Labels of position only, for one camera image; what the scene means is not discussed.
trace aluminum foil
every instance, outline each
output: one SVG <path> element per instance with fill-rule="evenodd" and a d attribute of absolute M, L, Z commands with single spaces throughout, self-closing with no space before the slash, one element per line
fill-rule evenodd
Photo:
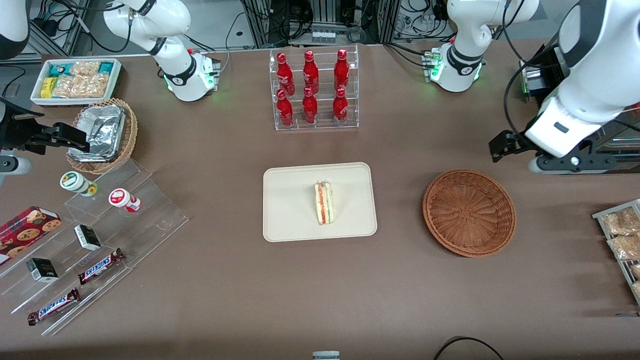
<path fill-rule="evenodd" d="M 78 119 L 77 128 L 87 134 L 89 152 L 69 149 L 68 155 L 80 162 L 110 162 L 118 157 L 127 112 L 117 106 L 87 108 Z"/>

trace red cookie box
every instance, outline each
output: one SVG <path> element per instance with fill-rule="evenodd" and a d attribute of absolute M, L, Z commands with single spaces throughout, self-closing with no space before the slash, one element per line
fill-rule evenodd
<path fill-rule="evenodd" d="M 62 224 L 56 213 L 30 206 L 0 226 L 0 265 Z"/>

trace small black box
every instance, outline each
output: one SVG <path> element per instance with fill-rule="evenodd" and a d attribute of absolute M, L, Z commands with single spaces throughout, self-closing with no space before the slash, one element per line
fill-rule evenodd
<path fill-rule="evenodd" d="M 53 268 L 51 260 L 31 258 L 27 261 L 27 267 L 35 281 L 54 282 L 58 280 L 58 274 L 56 269 Z"/>
<path fill-rule="evenodd" d="M 98 237 L 91 227 L 80 224 L 74 228 L 74 231 L 76 232 L 78 241 L 80 241 L 80 246 L 91 251 L 100 249 L 100 240 L 98 240 Z"/>

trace wicker basket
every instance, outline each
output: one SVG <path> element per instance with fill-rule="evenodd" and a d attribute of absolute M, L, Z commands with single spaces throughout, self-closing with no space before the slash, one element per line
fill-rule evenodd
<path fill-rule="evenodd" d="M 424 193 L 422 214 L 436 240 L 470 258 L 502 250 L 516 228 L 516 211 L 507 191 L 474 170 L 436 177 Z"/>
<path fill-rule="evenodd" d="M 108 99 L 105 101 L 96 102 L 95 104 L 89 105 L 89 107 L 95 108 L 98 106 L 107 105 L 118 105 L 127 112 L 127 118 L 125 119 L 124 130 L 122 132 L 122 140 L 120 141 L 120 148 L 118 150 L 118 157 L 116 158 L 116 160 L 110 163 L 81 163 L 79 161 L 73 160 L 72 158 L 69 158 L 69 155 L 67 155 L 67 161 L 74 169 L 78 171 L 89 172 L 96 175 L 104 174 L 105 172 L 107 172 L 107 170 L 115 167 L 123 161 L 127 161 L 131 157 L 133 148 L 136 146 L 136 136 L 138 135 L 138 120 L 136 119 L 136 114 L 133 113 L 126 102 L 120 99 Z M 78 116 L 76 116 L 74 126 L 78 125 L 80 114 L 82 114 L 81 111 Z"/>

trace empty wicker basket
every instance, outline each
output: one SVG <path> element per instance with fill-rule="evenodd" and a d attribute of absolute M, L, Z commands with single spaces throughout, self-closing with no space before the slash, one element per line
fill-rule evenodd
<path fill-rule="evenodd" d="M 502 250 L 516 227 L 507 191 L 487 175 L 467 169 L 444 172 L 431 182 L 422 214 L 436 240 L 470 258 Z"/>

